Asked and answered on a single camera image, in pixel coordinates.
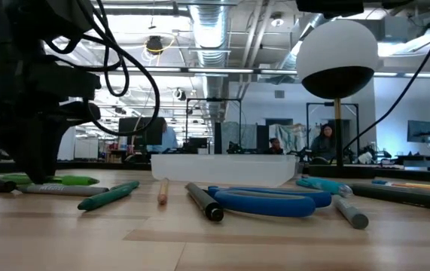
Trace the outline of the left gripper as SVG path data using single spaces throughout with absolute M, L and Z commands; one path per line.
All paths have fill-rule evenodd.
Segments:
M 92 90 L 53 88 L 21 93 L 13 100 L 0 101 L 0 130 L 19 127 L 22 122 L 40 126 L 16 131 L 11 157 L 34 184 L 47 182 L 45 162 L 48 140 L 48 175 L 55 176 L 62 137 L 72 126 L 99 120 L 97 105 L 83 99 L 93 97 Z

